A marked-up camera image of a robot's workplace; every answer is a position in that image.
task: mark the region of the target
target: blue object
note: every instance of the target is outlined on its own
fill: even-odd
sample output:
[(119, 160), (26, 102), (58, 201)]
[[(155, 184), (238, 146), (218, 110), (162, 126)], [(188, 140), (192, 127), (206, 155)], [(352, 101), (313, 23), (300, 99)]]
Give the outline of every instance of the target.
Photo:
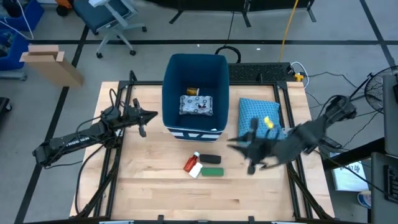
[[(8, 51), (8, 55), (6, 57), (0, 57), (0, 71), (22, 68), (24, 66), (24, 62), (19, 62), (19, 59), (21, 58), (22, 53), (27, 51), (28, 42), (23, 36), (13, 30), (0, 30), (0, 35), (5, 32), (13, 33), (14, 40), (12, 41), (11, 47)], [(6, 41), (4, 38), (0, 39), (2, 44), (4, 41)]]
[[(108, 3), (122, 17), (129, 14), (129, 9), (120, 0), (110, 0)], [(93, 7), (88, 0), (77, 0), (73, 3), (76, 14), (83, 19), (87, 27), (96, 33), (99, 28), (115, 21), (115, 17), (105, 6)]]
[(238, 136), (243, 136), (250, 130), (250, 121), (252, 118), (259, 119), (259, 127), (256, 136), (264, 138), (268, 127), (264, 122), (264, 118), (268, 118), (274, 123), (274, 128), (270, 131), (267, 138), (273, 139), (280, 131), (278, 139), (284, 139), (285, 134), (279, 123), (279, 104), (270, 101), (252, 100), (247, 98), (240, 98), (239, 100), (239, 121), (238, 121)]
[[(213, 115), (179, 114), (180, 96), (199, 88), (213, 97)], [(226, 127), (229, 108), (228, 64), (222, 55), (175, 54), (170, 58), (162, 88), (163, 123), (177, 138), (215, 141)]]
[[(26, 20), (29, 23), (30, 29), (32, 29), (33, 31), (36, 28), (37, 24), (39, 23), (41, 17), (43, 16), (44, 9), (37, 2), (37, 0), (30, 0), (24, 9), (24, 13), (26, 16)], [(0, 20), (19, 31), (29, 31), (29, 28), (25, 22), (23, 15), (21, 15), (18, 18), (3, 17), (0, 18)], [(0, 29), (10, 29), (10, 28), (0, 23)]]

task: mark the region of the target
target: yellow object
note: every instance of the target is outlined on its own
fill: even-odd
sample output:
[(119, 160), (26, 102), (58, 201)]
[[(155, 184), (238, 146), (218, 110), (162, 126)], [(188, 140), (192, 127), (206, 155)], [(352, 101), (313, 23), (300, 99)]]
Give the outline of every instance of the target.
[(187, 88), (187, 95), (190, 96), (198, 96), (199, 95), (199, 88)]
[(296, 82), (301, 82), (301, 81), (303, 81), (303, 79), (304, 79), (304, 76), (303, 76), (303, 75), (300, 75), (300, 74), (298, 74), (298, 73), (294, 74), (294, 80), (295, 80)]
[(284, 39), (282, 41), (282, 46), (280, 47), (280, 54), (279, 54), (278, 62), (280, 62), (282, 60), (282, 57), (284, 57), (284, 47), (285, 47), (285, 40), (286, 40), (286, 36), (287, 36), (287, 31), (289, 31), (290, 23), (292, 22), (294, 12), (296, 11), (297, 3), (299, 3), (299, 0), (296, 0), (296, 2), (294, 3), (293, 11), (290, 14), (289, 22), (287, 23), (287, 27), (286, 27), (286, 30), (285, 30)]
[(267, 125), (267, 127), (268, 127), (269, 129), (274, 128), (274, 123), (268, 118), (268, 116), (266, 116), (266, 117), (264, 118), (264, 122), (265, 122), (265, 124)]

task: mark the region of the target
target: green block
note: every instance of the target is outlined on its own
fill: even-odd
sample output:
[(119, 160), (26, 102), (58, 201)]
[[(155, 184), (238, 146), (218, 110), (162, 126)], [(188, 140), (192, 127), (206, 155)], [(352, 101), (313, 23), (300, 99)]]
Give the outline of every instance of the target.
[(222, 177), (224, 176), (224, 169), (217, 167), (204, 167), (201, 169), (201, 174), (204, 177)]

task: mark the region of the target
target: blue pillow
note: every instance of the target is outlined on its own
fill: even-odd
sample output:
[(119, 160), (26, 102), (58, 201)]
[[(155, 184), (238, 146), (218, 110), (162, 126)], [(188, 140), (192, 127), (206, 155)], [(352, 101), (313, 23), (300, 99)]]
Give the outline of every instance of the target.
[(239, 121), (238, 121), (238, 134), (243, 136), (250, 130), (250, 120), (252, 118), (259, 119), (259, 127), (256, 136), (264, 138), (268, 127), (264, 123), (266, 116), (274, 123), (274, 128), (270, 131), (267, 138), (273, 139), (279, 130), (278, 139), (284, 139), (285, 134), (279, 123), (279, 104), (271, 101), (252, 100), (247, 98), (239, 99)]

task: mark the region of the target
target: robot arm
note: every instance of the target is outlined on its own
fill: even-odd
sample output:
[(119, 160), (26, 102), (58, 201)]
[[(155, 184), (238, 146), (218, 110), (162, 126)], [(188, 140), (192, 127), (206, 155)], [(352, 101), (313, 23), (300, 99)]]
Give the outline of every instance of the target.
[[(311, 153), (318, 147), (327, 128), (337, 121), (353, 119), (355, 116), (356, 108), (350, 102), (350, 98), (338, 95), (330, 101), (325, 114), (313, 121), (307, 121), (294, 127), (283, 140), (277, 140), (278, 134), (275, 139), (267, 139), (268, 133), (265, 138), (257, 138), (258, 119), (253, 118), (250, 132), (244, 136), (229, 139), (229, 141), (248, 142), (249, 144), (247, 146), (229, 145), (229, 147), (251, 160), (248, 174), (254, 174), (256, 164), (262, 164), (264, 165), (262, 169), (266, 169), (290, 162), (302, 152)], [(277, 164), (267, 167), (267, 164), (262, 162), (266, 157), (276, 157)]]
[(43, 142), (33, 151), (36, 162), (43, 167), (47, 167), (63, 155), (79, 149), (98, 143), (107, 146), (116, 139), (116, 131), (134, 125), (139, 125), (140, 135), (146, 137), (144, 125), (154, 118), (157, 112), (142, 109), (137, 99), (133, 99), (133, 104), (134, 107), (128, 106), (123, 115), (117, 108), (109, 107), (101, 112), (100, 120), (88, 129)]

